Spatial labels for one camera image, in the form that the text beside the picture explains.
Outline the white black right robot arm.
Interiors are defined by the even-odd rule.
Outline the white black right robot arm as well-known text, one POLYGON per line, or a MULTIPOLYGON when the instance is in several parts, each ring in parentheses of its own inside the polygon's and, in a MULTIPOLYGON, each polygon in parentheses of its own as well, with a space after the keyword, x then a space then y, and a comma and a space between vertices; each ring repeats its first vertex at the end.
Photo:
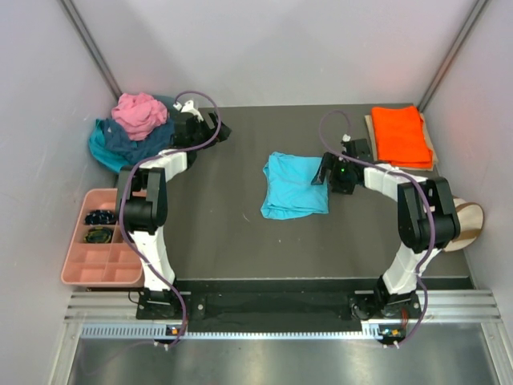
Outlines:
POLYGON ((371 294, 349 299, 353 316, 390 318, 411 307, 419 280, 430 261, 461 232, 447 179, 414 176, 371 160, 366 140, 342 141, 342 152, 325 152, 311 183, 328 182, 335 193, 350 195, 357 186, 381 193, 397 205, 399 249, 371 294))

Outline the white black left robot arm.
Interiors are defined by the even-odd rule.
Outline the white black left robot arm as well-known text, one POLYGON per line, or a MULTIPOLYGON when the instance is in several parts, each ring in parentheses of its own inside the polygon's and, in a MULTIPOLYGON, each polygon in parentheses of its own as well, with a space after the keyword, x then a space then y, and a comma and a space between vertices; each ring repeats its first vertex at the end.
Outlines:
POLYGON ((184 315, 180 296, 174 292, 176 274, 168 260, 164 224, 168 217, 167 182, 192 166, 197 152, 227 140, 232 130, 219 115, 208 113, 210 126, 199 112, 181 112, 175 117, 171 148, 125 166, 118 179, 116 215, 122 236, 137 249, 144 274, 136 317, 164 320, 184 315))

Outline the light blue t shirt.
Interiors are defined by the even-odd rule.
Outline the light blue t shirt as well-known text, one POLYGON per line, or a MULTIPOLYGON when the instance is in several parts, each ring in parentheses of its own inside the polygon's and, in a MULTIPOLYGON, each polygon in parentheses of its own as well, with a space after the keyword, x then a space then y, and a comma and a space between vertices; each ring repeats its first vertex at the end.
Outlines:
POLYGON ((261 206, 262 217, 269 220, 292 220, 329 212, 328 186, 312 185, 321 158, 272 153, 263 173, 267 192, 261 206))

